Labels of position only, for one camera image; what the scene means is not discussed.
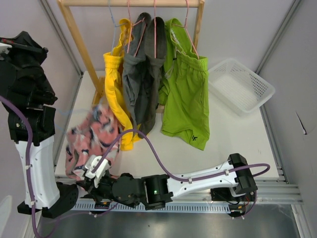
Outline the pink shark print shorts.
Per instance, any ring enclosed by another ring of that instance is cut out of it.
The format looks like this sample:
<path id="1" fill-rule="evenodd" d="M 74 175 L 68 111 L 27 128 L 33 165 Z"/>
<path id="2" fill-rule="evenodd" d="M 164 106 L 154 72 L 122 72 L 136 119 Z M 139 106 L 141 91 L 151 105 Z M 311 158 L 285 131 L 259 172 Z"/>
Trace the pink shark print shorts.
<path id="1" fill-rule="evenodd" d="M 68 177 L 84 179 L 84 164 L 92 156 L 102 156 L 121 133 L 121 124 L 109 105 L 97 105 L 84 121 L 67 134 L 65 173 Z"/>

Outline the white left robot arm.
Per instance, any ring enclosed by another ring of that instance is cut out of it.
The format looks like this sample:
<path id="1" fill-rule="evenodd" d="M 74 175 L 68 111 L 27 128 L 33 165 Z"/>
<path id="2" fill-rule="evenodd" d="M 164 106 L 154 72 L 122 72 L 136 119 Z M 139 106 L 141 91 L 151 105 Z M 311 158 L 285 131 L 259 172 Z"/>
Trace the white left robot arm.
<path id="1" fill-rule="evenodd" d="M 23 167 L 26 197 L 17 210 L 55 219 L 74 207 L 79 192 L 75 184 L 57 182 L 54 176 L 57 98 L 41 66 L 47 54 L 25 31 L 1 38 L 0 100 Z"/>

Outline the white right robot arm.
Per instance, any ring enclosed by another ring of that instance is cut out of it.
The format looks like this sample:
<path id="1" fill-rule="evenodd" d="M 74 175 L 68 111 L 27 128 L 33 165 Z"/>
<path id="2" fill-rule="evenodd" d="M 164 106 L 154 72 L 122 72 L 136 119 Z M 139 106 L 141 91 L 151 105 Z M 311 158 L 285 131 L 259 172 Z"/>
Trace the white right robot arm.
<path id="1" fill-rule="evenodd" d="M 221 165 L 193 173 L 141 178 L 123 173 L 119 178 L 112 178 L 106 172 L 98 185 L 91 178 L 85 178 L 78 185 L 96 202 L 108 199 L 132 208 L 143 204 L 146 210 L 163 208 L 175 198 L 205 189 L 226 188 L 232 200 L 258 189 L 247 160 L 238 153 L 229 155 Z"/>

